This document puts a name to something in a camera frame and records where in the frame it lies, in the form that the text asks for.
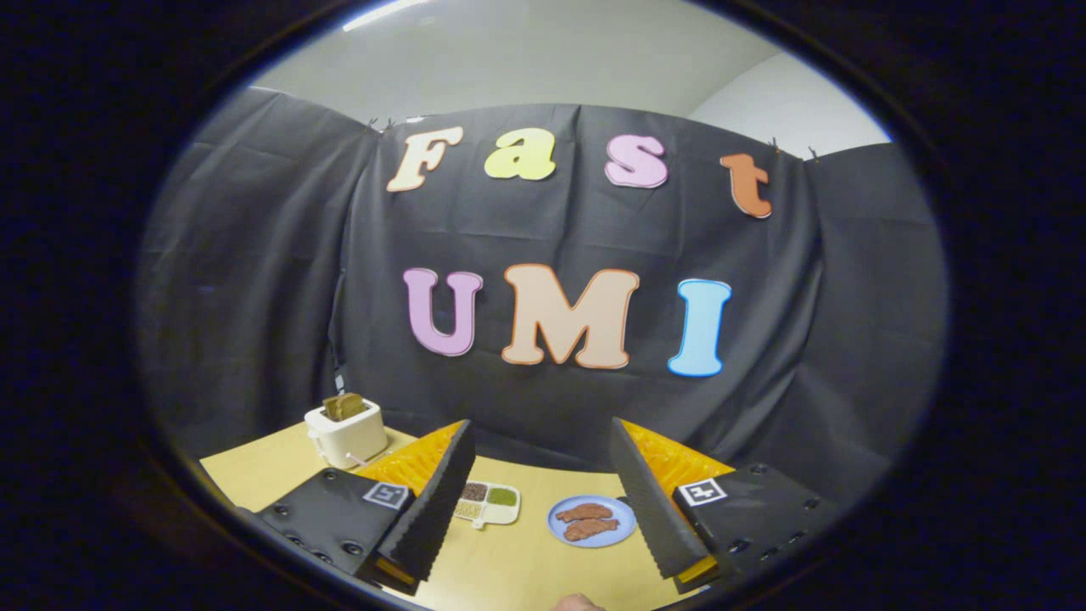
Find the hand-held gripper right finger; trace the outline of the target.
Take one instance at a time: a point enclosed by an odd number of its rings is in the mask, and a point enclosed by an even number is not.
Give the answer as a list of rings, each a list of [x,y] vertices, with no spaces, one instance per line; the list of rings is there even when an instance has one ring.
[[[620,418],[609,456],[658,572],[680,594],[760,580],[839,515],[829,496],[779,469],[729,467]]]

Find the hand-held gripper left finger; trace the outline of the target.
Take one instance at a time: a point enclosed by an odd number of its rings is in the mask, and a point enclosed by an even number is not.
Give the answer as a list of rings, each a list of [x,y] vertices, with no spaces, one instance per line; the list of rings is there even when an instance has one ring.
[[[412,595],[429,580],[473,459],[472,422],[454,422],[356,474],[324,468],[253,524],[356,580]]]

